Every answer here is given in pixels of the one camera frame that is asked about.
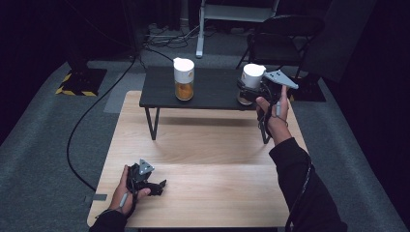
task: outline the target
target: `right hand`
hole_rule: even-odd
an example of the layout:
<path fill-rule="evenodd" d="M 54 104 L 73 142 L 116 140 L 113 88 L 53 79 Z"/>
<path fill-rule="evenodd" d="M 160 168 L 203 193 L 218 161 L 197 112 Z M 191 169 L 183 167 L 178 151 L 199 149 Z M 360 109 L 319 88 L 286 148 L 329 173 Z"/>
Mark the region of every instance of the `right hand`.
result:
<path fill-rule="evenodd" d="M 279 118 L 283 119 L 284 121 L 287 120 L 287 111 L 289 110 L 289 103 L 287 100 L 287 88 L 286 86 L 282 85 L 281 88 L 281 92 L 280 92 L 280 114 L 278 115 Z M 264 98 L 259 97 L 256 99 L 256 103 L 258 104 L 258 106 L 256 106 L 256 110 L 260 110 L 262 109 L 263 112 L 266 113 L 266 111 L 268 110 L 269 107 L 269 103 L 268 101 L 266 101 Z M 272 116 L 277 116 L 277 105 L 275 104 L 272 107 Z"/>
<path fill-rule="evenodd" d="M 287 88 L 286 86 L 282 86 L 280 92 L 280 114 L 277 115 L 277 106 L 274 105 L 272 107 L 272 117 L 268 120 L 268 130 L 269 133 L 272 135 L 274 139 L 274 143 L 278 145 L 280 142 L 291 138 L 292 135 L 287 127 L 286 120 L 287 120 L 287 112 L 289 110 L 289 102 L 287 99 Z M 258 106 L 256 110 L 263 110 L 266 112 L 269 107 L 269 103 L 262 97 L 256 99 L 256 103 Z"/>

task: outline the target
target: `wooden table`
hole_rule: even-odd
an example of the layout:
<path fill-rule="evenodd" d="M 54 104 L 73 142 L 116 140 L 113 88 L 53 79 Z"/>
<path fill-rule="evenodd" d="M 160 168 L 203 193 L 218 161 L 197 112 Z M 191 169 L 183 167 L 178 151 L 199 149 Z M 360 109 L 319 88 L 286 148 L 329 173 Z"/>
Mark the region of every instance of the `wooden table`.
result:
<path fill-rule="evenodd" d="M 152 140 L 140 92 L 127 93 L 87 222 L 105 210 L 124 164 L 139 159 L 156 170 L 149 181 L 167 184 L 161 196 L 140 200 L 128 227 L 281 227 L 288 209 L 278 187 L 271 140 L 263 144 L 253 111 L 161 111 L 160 140 Z M 292 108 L 289 128 L 306 148 Z"/>

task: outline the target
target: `table leg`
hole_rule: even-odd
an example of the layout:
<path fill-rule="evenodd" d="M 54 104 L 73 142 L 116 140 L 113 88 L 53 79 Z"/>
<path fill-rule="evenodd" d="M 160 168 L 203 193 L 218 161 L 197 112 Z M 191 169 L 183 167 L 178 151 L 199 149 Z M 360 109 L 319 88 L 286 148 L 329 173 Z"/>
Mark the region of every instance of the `table leg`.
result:
<path fill-rule="evenodd" d="M 154 122 L 154 127 L 151 121 L 151 114 L 150 114 L 150 108 L 145 107 L 145 114 L 147 115 L 147 121 L 148 121 L 148 128 L 150 129 L 151 133 L 151 138 L 155 140 L 157 138 L 157 128 L 158 128 L 158 120 L 160 118 L 160 109 L 157 108 L 157 113 L 155 116 L 155 122 Z"/>

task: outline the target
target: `table top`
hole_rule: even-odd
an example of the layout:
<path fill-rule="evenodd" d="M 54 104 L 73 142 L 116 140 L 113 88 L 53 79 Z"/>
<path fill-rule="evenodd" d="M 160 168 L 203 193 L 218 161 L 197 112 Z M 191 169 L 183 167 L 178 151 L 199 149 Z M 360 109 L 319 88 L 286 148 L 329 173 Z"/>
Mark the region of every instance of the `table top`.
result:
<path fill-rule="evenodd" d="M 141 93 L 130 91 L 115 129 L 87 222 L 105 210 L 124 164 L 144 159 L 156 169 L 149 182 L 167 180 L 161 196 L 141 199 L 127 227 L 279 227 L 288 208 L 269 157 L 271 140 L 263 144 L 255 112 L 161 110 L 160 140 L 152 140 Z M 289 129 L 306 148 L 292 108 Z"/>
<path fill-rule="evenodd" d="M 147 70 L 139 105 L 142 107 L 254 110 L 236 97 L 240 70 L 194 69 L 193 97 L 180 101 L 175 97 L 173 67 L 150 67 Z"/>

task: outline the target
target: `hand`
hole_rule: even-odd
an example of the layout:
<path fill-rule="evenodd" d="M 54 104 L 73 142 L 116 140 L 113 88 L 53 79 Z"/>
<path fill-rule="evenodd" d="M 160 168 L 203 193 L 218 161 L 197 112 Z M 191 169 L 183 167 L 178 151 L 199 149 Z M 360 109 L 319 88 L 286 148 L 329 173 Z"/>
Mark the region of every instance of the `hand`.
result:
<path fill-rule="evenodd" d="M 132 193 L 127 189 L 127 177 L 128 177 L 129 168 L 127 165 L 124 166 L 123 175 L 121 176 L 120 184 L 114 191 L 112 196 L 111 204 L 109 205 L 110 210 L 116 210 L 123 215 L 127 215 L 132 208 Z M 149 188 L 144 188 L 138 192 L 137 199 L 142 199 L 147 196 L 151 190 Z M 124 194 L 127 193 L 127 200 L 124 203 L 124 206 L 120 208 L 121 200 L 123 199 Z"/>
<path fill-rule="evenodd" d="M 277 105 L 275 104 L 272 107 L 272 117 L 268 120 L 268 130 L 271 133 L 276 145 L 292 137 L 286 125 L 287 112 L 289 110 L 289 102 L 286 92 L 287 88 L 283 85 L 281 88 L 279 100 L 280 113 L 279 115 L 277 115 Z M 263 110 L 263 112 L 266 113 L 269 107 L 269 103 L 262 97 L 257 98 L 256 103 L 258 104 L 256 111 Z"/>

